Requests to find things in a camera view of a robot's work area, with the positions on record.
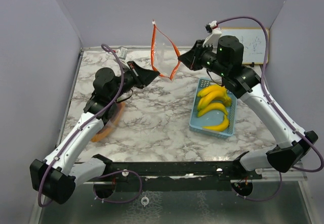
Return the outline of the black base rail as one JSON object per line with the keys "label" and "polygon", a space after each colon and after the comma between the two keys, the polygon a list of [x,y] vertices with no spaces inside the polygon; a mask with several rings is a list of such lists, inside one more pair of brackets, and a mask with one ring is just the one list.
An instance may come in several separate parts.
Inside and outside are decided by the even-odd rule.
{"label": "black base rail", "polygon": [[112,181],[116,191],[132,192],[139,188],[137,173],[142,180],[143,191],[230,191],[231,181],[260,180],[262,176],[246,171],[238,161],[196,161],[196,162],[114,162],[100,154],[93,158],[103,161],[104,174],[115,171],[133,171],[128,176],[117,173],[105,177]]}

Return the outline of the blue plastic basket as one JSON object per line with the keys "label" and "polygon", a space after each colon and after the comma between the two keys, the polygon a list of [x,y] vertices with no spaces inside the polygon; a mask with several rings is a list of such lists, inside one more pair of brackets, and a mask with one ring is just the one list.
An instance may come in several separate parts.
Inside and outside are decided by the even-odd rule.
{"label": "blue plastic basket", "polygon": [[237,98],[207,78],[198,80],[189,129],[218,138],[234,135]]}

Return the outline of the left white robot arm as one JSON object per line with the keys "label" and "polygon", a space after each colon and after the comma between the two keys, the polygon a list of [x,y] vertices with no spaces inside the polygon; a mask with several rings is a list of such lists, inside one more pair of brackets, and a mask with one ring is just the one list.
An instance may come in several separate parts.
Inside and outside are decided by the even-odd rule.
{"label": "left white robot arm", "polygon": [[56,149],[44,158],[32,161],[29,170],[32,187],[38,192],[39,206],[42,195],[58,204],[65,203],[77,185],[94,177],[106,181],[112,169],[99,157],[75,166],[75,161],[89,141],[111,122],[117,112],[117,98],[133,87],[143,89],[159,76],[156,70],[144,69],[134,61],[116,76],[111,68],[103,67],[95,73],[94,91],[75,127]]}

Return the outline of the yellow banana bunch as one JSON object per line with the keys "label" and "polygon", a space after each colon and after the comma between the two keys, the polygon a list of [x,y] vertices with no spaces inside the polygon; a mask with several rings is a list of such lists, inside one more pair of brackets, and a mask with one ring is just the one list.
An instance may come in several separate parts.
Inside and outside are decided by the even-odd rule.
{"label": "yellow banana bunch", "polygon": [[224,86],[211,85],[205,87],[197,93],[197,96],[200,98],[197,106],[198,117],[212,110],[219,110],[226,116],[228,115],[227,107],[231,106],[232,99]]}

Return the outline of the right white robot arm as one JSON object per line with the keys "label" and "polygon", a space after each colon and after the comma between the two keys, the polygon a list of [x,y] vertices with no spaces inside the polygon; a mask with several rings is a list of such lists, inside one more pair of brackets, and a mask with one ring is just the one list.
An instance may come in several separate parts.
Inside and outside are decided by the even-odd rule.
{"label": "right white robot arm", "polygon": [[207,69],[222,78],[222,83],[234,96],[241,99],[260,118],[276,141],[271,150],[251,151],[240,155],[233,165],[233,175],[244,179],[257,168],[274,168],[285,173],[304,157],[318,140],[314,131],[306,131],[294,123],[281,107],[262,89],[261,78],[251,68],[243,65],[244,45],[235,36],[222,36],[217,51],[203,46],[197,40],[194,46],[178,59],[188,69]]}

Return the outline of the aluminium extrusion rail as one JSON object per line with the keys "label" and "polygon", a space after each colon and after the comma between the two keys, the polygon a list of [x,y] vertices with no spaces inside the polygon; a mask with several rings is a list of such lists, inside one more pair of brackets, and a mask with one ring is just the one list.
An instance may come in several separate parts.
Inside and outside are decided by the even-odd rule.
{"label": "aluminium extrusion rail", "polygon": [[[279,181],[279,172],[274,168],[259,168],[255,170],[255,173],[261,174],[263,181]],[[281,173],[283,181],[307,181],[306,173],[291,168],[286,173]]]}

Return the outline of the single yellow banana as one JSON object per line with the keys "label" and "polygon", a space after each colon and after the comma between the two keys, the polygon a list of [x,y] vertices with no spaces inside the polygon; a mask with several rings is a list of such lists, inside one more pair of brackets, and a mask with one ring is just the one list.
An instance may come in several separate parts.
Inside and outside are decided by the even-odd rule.
{"label": "single yellow banana", "polygon": [[221,124],[219,125],[212,125],[212,126],[203,126],[204,129],[207,129],[207,130],[213,130],[213,131],[224,131],[226,130],[230,125],[230,122],[229,122],[229,119],[227,118],[226,115],[224,115],[223,117],[223,121]]}

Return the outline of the small whiteboard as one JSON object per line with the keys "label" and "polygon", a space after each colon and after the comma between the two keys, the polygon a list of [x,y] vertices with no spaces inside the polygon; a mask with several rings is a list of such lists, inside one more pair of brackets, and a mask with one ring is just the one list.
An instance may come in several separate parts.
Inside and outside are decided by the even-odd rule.
{"label": "small whiteboard", "polygon": [[244,45],[244,54],[242,63],[245,65],[258,64],[264,62],[266,40],[261,28],[247,27],[222,27],[222,35],[232,35],[237,37],[240,43]]}

